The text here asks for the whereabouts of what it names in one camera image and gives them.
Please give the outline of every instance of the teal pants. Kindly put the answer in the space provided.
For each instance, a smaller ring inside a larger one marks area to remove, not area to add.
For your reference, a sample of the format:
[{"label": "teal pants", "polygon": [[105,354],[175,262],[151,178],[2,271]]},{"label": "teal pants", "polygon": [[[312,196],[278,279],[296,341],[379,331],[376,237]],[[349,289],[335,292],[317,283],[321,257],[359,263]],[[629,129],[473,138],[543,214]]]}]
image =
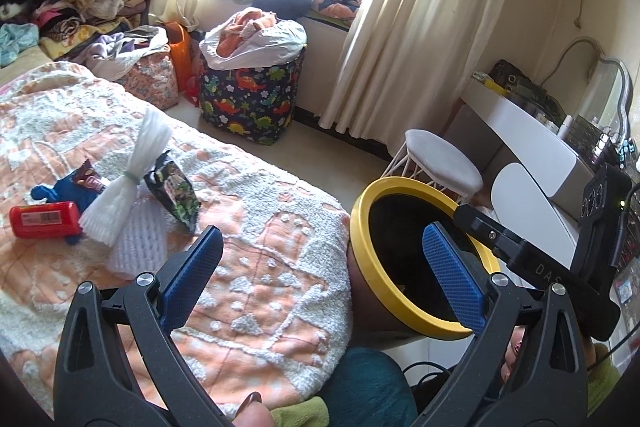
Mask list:
[{"label": "teal pants", "polygon": [[409,427],[418,416],[402,370],[374,349],[347,349],[318,396],[329,427]]}]

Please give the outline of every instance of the red bottle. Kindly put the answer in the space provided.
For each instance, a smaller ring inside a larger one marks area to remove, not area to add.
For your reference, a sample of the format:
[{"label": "red bottle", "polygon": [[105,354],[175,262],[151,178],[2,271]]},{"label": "red bottle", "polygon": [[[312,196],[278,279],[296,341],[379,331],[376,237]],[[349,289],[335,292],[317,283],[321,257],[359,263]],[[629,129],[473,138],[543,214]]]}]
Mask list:
[{"label": "red bottle", "polygon": [[14,206],[9,210],[15,237],[23,239],[78,235],[82,232],[79,219],[80,212],[73,201]]}]

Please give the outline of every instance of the yellow trash can rim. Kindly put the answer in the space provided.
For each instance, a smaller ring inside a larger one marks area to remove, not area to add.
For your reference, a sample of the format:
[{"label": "yellow trash can rim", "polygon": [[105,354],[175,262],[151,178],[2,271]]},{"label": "yellow trash can rim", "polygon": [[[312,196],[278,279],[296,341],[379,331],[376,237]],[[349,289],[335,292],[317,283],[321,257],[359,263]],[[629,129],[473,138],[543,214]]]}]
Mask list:
[{"label": "yellow trash can rim", "polygon": [[[439,190],[410,178],[390,176],[372,182],[358,197],[351,211],[351,246],[364,279],[385,308],[412,330],[427,337],[447,341],[468,337],[472,333],[471,330],[460,323],[434,317],[412,303],[402,294],[380,263],[369,233],[369,211],[375,201],[391,194],[415,196],[433,204],[447,216],[453,216],[458,206]],[[489,273],[500,271],[498,260],[491,251],[474,238],[468,235],[467,237],[476,248],[484,269]]]}]

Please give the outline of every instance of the mirror frame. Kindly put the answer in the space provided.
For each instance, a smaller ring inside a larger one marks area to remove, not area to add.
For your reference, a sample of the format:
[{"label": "mirror frame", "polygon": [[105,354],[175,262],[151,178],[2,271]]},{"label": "mirror frame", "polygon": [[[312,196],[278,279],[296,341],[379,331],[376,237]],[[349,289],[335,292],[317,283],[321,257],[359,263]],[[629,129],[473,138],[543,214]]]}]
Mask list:
[{"label": "mirror frame", "polygon": [[616,57],[610,57],[605,55],[600,45],[591,37],[578,37],[569,43],[569,45],[562,51],[558,63],[551,73],[545,76],[540,82],[540,86],[543,86],[548,79],[550,79],[556,71],[560,69],[562,61],[566,57],[566,54],[576,45],[582,42],[586,42],[593,47],[593,50],[598,55],[598,61],[604,64],[613,64],[618,68],[620,75],[622,76],[622,90],[620,90],[620,97],[618,99],[618,119],[620,120],[620,139],[615,144],[616,148],[622,146],[625,140],[628,140],[631,136],[631,126],[629,124],[629,111],[631,110],[631,101],[633,99],[633,82],[629,75],[629,70],[626,68],[625,63]]}]

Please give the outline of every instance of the person's hand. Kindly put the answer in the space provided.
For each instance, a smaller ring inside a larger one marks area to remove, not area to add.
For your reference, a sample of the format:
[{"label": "person's hand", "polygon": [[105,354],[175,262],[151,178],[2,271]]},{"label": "person's hand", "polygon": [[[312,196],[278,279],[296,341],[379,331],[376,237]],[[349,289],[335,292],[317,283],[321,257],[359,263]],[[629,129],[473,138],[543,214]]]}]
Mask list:
[{"label": "person's hand", "polygon": [[260,393],[254,391],[244,399],[238,407],[236,427],[274,427],[273,417],[265,406],[262,405]]},{"label": "person's hand", "polygon": [[[522,347],[522,339],[524,338],[525,332],[526,328],[524,326],[516,326],[513,333],[511,333],[509,345],[507,346],[507,351],[504,354],[504,363],[500,369],[500,376],[504,383],[506,383],[511,376],[513,365],[516,363],[520,348]],[[589,337],[585,337],[584,335],[581,335],[581,337],[582,347],[584,348],[584,358],[587,363],[587,367],[589,367],[596,362],[596,348]]]}]

